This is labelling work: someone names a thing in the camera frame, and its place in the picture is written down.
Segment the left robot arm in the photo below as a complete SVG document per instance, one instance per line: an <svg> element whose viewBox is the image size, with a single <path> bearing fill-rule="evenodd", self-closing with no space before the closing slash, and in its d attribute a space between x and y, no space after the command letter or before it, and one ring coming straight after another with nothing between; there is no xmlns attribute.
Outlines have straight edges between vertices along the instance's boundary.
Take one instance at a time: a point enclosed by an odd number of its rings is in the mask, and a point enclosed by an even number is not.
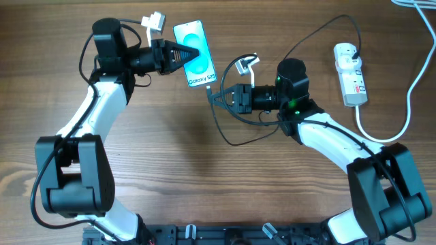
<svg viewBox="0 0 436 245"><path fill-rule="evenodd" d="M92 26L89 41L97 55L85 78L88 93L73 118L54 136L35 144L37 177L30 198L68 219L68 226L90 224L107 244L154 244L154 235L140 215L115 197L115 183L104 141L117 116L126 108L136 78L152 72L170 74L199 56L196 48L149 38L148 46L128 46L123 34L128 19L102 18Z"/></svg>

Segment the turquoise-screen Galaxy smartphone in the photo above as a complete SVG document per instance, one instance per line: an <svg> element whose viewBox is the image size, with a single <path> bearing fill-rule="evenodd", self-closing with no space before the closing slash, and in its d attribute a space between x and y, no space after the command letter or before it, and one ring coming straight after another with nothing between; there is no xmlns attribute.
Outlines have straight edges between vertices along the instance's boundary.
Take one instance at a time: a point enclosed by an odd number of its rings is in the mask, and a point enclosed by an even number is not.
<svg viewBox="0 0 436 245"><path fill-rule="evenodd" d="M190 61L183 65L188 87L197 87L217 80L215 65L201 20L194 20L173 26L177 44L191 48Z"/></svg>

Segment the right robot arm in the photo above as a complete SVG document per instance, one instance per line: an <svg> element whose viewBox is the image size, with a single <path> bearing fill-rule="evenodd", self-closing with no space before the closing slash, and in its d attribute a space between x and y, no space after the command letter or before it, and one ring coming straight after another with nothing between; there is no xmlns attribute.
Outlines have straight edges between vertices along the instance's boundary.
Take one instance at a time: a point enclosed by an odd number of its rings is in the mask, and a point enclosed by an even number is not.
<svg viewBox="0 0 436 245"><path fill-rule="evenodd" d="M335 122L309 96L299 59L284 59L272 86L236 84L208 92L208 102L242 120L255 110L277 112L276 126L330 159L347 175L352 205L326 219L320 244L375 244L400 237L432 214L432 204L410 151L366 140Z"/></svg>

